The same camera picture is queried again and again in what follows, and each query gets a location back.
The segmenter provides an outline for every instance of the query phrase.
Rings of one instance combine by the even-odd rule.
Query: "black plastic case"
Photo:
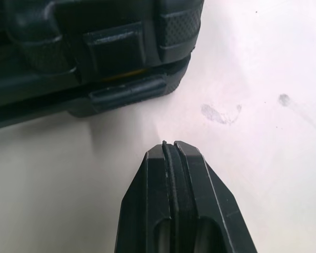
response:
[[[202,0],[0,0],[0,127],[174,91]]]
[[[256,253],[233,194],[185,142],[149,150],[121,206],[115,253]]]

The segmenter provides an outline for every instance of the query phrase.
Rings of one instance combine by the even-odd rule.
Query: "white table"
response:
[[[180,87],[0,129],[0,252],[113,252],[145,151],[200,149],[258,252],[316,252],[316,0],[206,0]]]

